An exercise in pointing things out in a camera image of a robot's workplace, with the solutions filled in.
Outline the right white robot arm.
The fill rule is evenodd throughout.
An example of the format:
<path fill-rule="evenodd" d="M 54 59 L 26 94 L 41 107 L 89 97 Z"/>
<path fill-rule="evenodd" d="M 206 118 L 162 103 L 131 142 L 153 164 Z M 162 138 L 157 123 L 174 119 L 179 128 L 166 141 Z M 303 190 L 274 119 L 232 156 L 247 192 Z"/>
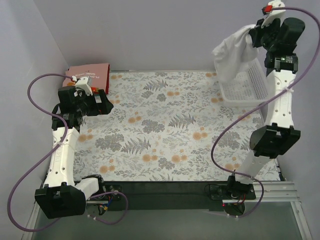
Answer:
<path fill-rule="evenodd" d="M 282 95 L 267 105 L 264 126 L 255 130 L 249 140 L 250 151 L 236 170 L 228 177 L 226 192 L 232 199 L 243 198 L 253 191 L 253 178 L 270 160 L 284 155 L 299 139 L 301 132 L 294 128 L 292 119 L 292 90 L 289 85 L 296 78 L 298 57 L 294 50 L 305 30 L 305 23 L 294 17 L 279 18 L 263 27 L 259 20 L 249 34 L 254 47 L 266 49 L 266 67 L 269 95 Z"/>

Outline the white t shirt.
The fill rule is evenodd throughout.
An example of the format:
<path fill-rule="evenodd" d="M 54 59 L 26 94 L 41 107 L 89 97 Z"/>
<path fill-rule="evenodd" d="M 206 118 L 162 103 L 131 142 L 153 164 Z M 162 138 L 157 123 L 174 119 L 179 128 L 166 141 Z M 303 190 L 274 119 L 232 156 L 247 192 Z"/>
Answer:
<path fill-rule="evenodd" d="M 222 83 L 233 81 L 239 72 L 245 71 L 249 63 L 257 58 L 259 50 L 253 47 L 249 34 L 254 28 L 254 24 L 242 27 L 212 51 L 216 74 Z"/>

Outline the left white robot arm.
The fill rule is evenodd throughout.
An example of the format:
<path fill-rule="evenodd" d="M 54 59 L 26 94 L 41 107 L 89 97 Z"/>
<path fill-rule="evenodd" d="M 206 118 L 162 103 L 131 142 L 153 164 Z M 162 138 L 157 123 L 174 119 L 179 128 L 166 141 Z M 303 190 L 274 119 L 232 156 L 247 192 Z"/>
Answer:
<path fill-rule="evenodd" d="M 51 125 L 53 146 L 57 150 L 51 155 L 43 187 L 34 194 L 48 219 L 82 215 L 91 196 L 95 200 L 106 196 L 101 175 L 85 176 L 78 183 L 73 175 L 76 144 L 84 117 L 108 115 L 114 107 L 103 89 L 98 94 L 100 102 L 81 87 L 66 86 L 58 90 L 59 103 L 52 110 Z"/>

